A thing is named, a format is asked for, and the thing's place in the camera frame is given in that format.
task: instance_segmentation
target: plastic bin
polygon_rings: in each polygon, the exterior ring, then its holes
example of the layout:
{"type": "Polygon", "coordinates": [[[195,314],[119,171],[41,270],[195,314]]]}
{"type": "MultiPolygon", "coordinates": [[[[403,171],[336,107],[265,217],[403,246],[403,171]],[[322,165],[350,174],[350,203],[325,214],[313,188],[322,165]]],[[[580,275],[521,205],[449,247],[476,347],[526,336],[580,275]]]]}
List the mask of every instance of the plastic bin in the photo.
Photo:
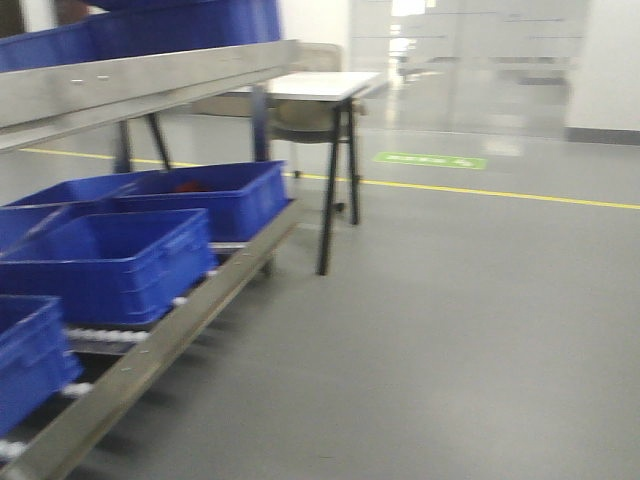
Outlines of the plastic bin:
{"type": "Polygon", "coordinates": [[[53,206],[0,208],[0,255],[57,211],[53,206]]]}
{"type": "Polygon", "coordinates": [[[116,202],[127,211],[206,208],[211,240],[244,242],[287,204],[282,164],[232,163],[156,172],[116,202]],[[173,193],[193,182],[204,191],[173,193]]]}
{"type": "Polygon", "coordinates": [[[0,39],[0,70],[25,70],[97,60],[85,22],[0,39]]]}
{"type": "Polygon", "coordinates": [[[103,10],[131,10],[133,8],[165,7],[185,3],[193,3],[198,0],[85,0],[84,3],[95,5],[103,10]]]}
{"type": "Polygon", "coordinates": [[[0,438],[80,375],[60,301],[0,295],[0,438]]]}
{"type": "Polygon", "coordinates": [[[172,3],[89,17],[100,58],[153,55],[258,41],[249,0],[172,3]]]}
{"type": "Polygon", "coordinates": [[[69,323],[156,320],[217,264],[203,210],[89,215],[0,259],[0,291],[62,298],[69,323]]]}
{"type": "Polygon", "coordinates": [[[275,42],[282,38],[277,0],[251,0],[254,29],[259,42],[275,42]]]}
{"type": "Polygon", "coordinates": [[[16,200],[7,206],[63,205],[110,198],[148,174],[149,172],[145,171],[68,180],[16,200]]]}

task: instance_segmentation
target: metal shelf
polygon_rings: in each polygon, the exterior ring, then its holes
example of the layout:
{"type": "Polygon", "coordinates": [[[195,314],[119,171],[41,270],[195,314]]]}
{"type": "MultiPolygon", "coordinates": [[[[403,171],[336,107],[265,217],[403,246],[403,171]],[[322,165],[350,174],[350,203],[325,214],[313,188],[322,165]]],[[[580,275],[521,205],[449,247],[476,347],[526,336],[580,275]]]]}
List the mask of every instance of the metal shelf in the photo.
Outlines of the metal shelf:
{"type": "Polygon", "coordinates": [[[288,72],[297,42],[0,74],[0,152],[166,110],[288,72]]]}
{"type": "Polygon", "coordinates": [[[291,202],[0,470],[0,480],[64,478],[271,259],[295,228],[300,212],[298,202],[291,202]]]}
{"type": "MultiPolygon", "coordinates": [[[[11,92],[0,104],[0,152],[264,82],[288,73],[297,52],[296,41],[281,41],[0,74],[0,91],[11,92]]],[[[256,90],[257,106],[264,104],[261,90],[256,90]]],[[[264,121],[260,112],[256,117],[264,121]]],[[[20,450],[0,468],[0,480],[57,480],[73,470],[242,287],[270,265],[300,213],[292,201],[250,242],[215,245],[234,253],[146,339],[114,350],[122,357],[24,450],[21,443],[0,445],[0,459],[13,447],[20,450]]]]}

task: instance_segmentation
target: red object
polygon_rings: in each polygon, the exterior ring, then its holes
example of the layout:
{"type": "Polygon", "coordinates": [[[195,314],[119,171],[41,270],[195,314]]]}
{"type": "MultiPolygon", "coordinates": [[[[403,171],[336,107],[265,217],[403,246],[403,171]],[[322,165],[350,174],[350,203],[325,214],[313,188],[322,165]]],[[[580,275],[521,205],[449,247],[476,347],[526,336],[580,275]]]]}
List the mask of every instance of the red object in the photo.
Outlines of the red object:
{"type": "Polygon", "coordinates": [[[197,180],[191,180],[189,182],[185,182],[181,185],[178,185],[173,193],[189,193],[189,192],[207,192],[208,190],[204,188],[197,180]]]}
{"type": "Polygon", "coordinates": [[[58,24],[69,25],[89,15],[89,7],[80,0],[55,0],[58,24]]]}

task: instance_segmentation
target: table leg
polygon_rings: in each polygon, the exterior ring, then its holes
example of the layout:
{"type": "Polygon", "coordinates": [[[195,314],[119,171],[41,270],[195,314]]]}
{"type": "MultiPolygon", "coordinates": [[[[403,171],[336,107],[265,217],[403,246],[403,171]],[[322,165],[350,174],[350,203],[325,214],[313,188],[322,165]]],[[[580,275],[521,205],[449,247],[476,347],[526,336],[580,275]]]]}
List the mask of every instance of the table leg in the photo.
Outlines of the table leg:
{"type": "Polygon", "coordinates": [[[324,223],[320,240],[320,256],[318,258],[318,275],[326,275],[329,269],[329,253],[331,249],[331,233],[333,224],[333,201],[336,189],[336,174],[338,171],[338,154],[340,145],[340,118],[342,105],[336,105],[333,110],[333,134],[331,139],[331,159],[329,161],[329,178],[324,201],[324,223]]]}
{"type": "Polygon", "coordinates": [[[160,153],[160,157],[162,158],[162,163],[164,163],[164,168],[166,170],[171,170],[171,158],[169,157],[169,150],[167,149],[167,144],[164,141],[164,137],[162,136],[162,130],[160,130],[160,121],[158,120],[157,113],[150,113],[146,115],[147,123],[149,124],[149,128],[151,128],[151,134],[153,135],[153,140],[156,144],[156,148],[160,153]]]}
{"type": "Polygon", "coordinates": [[[358,192],[358,157],[356,156],[355,120],[353,115],[353,99],[346,103],[348,141],[349,141],[349,175],[351,177],[351,224],[360,224],[360,200],[358,192]]]}

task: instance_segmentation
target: gray floor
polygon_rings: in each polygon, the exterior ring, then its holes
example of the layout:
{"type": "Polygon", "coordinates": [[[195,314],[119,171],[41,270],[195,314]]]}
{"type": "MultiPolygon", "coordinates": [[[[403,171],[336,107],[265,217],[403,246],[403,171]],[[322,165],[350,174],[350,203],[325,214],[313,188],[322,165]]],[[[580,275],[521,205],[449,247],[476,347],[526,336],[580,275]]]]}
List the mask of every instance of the gray floor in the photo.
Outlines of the gray floor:
{"type": "MultiPolygon", "coordinates": [[[[275,275],[256,278],[70,478],[638,478],[640,215],[553,200],[640,204],[640,149],[366,121],[365,179],[468,190],[363,185],[363,224],[338,218],[321,278],[323,182],[291,181],[306,214],[275,275]],[[380,151],[488,166],[374,163],[380,151]]],[[[249,156],[244,120],[164,125],[179,161],[249,156]]],[[[138,127],[136,155],[157,158],[138,127]]],[[[38,148],[109,154],[112,138],[38,148]]],[[[326,147],[298,153],[305,172],[324,172],[326,147]]],[[[3,201],[110,168],[36,152],[1,160],[3,201]]]]}

